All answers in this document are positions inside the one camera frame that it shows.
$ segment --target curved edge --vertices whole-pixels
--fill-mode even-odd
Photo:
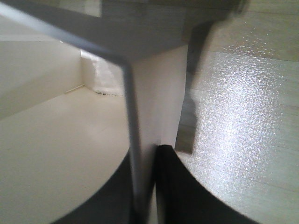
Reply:
[[[157,148],[155,177],[160,224],[257,224],[201,186],[172,146]]]
[[[131,157],[131,172],[133,181],[133,201],[136,214],[143,216],[145,212],[145,189],[141,173],[141,152],[140,152],[140,133],[139,133],[139,121],[137,114],[136,96],[135,96],[135,84],[133,79],[133,70],[130,63],[120,55],[117,55],[97,44],[92,43],[78,35],[72,34],[65,30],[62,30],[50,23],[43,21],[40,18],[34,17],[26,13],[26,7],[38,6],[36,3],[23,1],[25,8],[22,8],[16,1],[3,1],[0,2],[0,13],[18,23],[21,23],[27,27],[43,32],[49,36],[57,38],[65,43],[71,44],[77,48],[86,50],[96,56],[100,56],[111,63],[118,65],[123,72],[123,80],[125,87],[127,114],[128,114],[128,126],[130,137],[130,157]]]
[[[129,152],[110,179],[91,198],[53,224],[129,224],[133,193]]]

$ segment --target floor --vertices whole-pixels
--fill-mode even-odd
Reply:
[[[124,98],[85,87],[0,120],[0,130],[6,224],[65,215],[108,180],[129,148]]]
[[[252,1],[247,12],[214,23],[208,36],[195,36],[206,39],[194,47],[202,47],[199,55],[189,52],[176,150],[195,178],[237,211],[263,224],[296,224],[299,6],[267,2]],[[190,24],[224,14],[189,11]]]

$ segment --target wooden floor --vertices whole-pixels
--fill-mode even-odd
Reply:
[[[273,10],[252,1],[249,11],[210,29],[188,74],[176,150],[237,211],[263,224],[297,224],[299,6],[267,2]],[[221,13],[189,11],[190,24]]]

